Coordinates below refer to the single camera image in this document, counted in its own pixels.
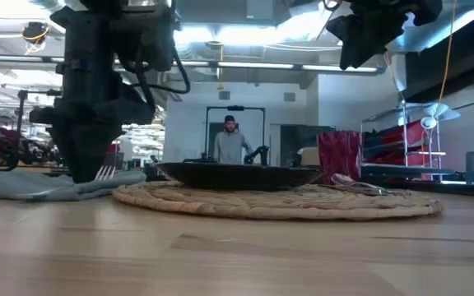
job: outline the wooden tabletop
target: wooden tabletop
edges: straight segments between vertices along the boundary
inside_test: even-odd
[[[0,201],[0,295],[474,295],[474,197],[444,215],[283,222],[110,199]]]

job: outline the gray cloth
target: gray cloth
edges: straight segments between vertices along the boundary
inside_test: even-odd
[[[51,178],[42,173],[0,172],[0,199],[18,201],[83,201],[102,197],[121,185],[146,181],[143,172],[120,172],[111,180],[75,184],[68,176]]]
[[[243,148],[248,155],[253,153],[252,146],[238,130],[219,132],[215,137],[215,153],[213,157],[219,164],[242,164]]]

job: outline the black bowl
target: black bowl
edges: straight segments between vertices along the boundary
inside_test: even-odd
[[[317,169],[291,169],[261,165],[158,164],[171,178],[190,187],[224,190],[286,190],[313,182]]]

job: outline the red bag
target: red bag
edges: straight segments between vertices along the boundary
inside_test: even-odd
[[[360,181],[363,139],[359,132],[326,132],[318,135],[323,182],[332,184],[335,173]]]

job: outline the woven placemat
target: woven placemat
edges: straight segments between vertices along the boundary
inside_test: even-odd
[[[122,186],[113,197],[152,210],[265,220],[372,220],[433,215],[444,209],[439,201],[409,193],[370,197],[318,185],[284,192],[220,192],[154,182]]]

